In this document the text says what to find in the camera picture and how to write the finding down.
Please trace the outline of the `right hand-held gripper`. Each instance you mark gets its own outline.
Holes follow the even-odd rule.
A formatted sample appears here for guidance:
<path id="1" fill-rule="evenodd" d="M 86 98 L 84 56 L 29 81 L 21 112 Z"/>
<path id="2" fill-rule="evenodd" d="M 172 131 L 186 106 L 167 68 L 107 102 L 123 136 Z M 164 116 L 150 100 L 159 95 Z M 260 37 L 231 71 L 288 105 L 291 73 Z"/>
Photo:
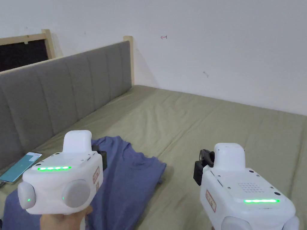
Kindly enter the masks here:
<path id="1" fill-rule="evenodd" d="M 200 150 L 194 180 L 212 230 L 299 229 L 292 201 L 246 167 L 245 151 L 237 143 Z"/>

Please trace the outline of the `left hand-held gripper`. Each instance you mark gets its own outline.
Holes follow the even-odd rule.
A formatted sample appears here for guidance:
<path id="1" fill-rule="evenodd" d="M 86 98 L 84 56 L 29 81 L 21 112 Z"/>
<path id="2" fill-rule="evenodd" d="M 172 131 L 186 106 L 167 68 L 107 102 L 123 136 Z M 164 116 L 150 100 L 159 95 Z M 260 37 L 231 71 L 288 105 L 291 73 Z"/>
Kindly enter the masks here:
<path id="1" fill-rule="evenodd" d="M 30 214 L 72 214 L 86 209 L 103 183 L 105 165 L 88 130 L 69 131 L 63 150 L 34 164 L 18 184 L 20 206 Z"/>

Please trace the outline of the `person's left hand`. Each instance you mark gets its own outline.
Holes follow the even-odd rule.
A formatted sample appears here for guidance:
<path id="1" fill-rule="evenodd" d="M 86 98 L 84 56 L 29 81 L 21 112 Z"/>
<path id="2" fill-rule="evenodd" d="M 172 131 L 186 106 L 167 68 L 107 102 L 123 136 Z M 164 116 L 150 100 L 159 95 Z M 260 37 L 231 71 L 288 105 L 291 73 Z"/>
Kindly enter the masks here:
<path id="1" fill-rule="evenodd" d="M 91 206 L 70 215 L 44 214 L 40 218 L 40 230 L 80 230 L 82 219 L 93 211 Z"/>

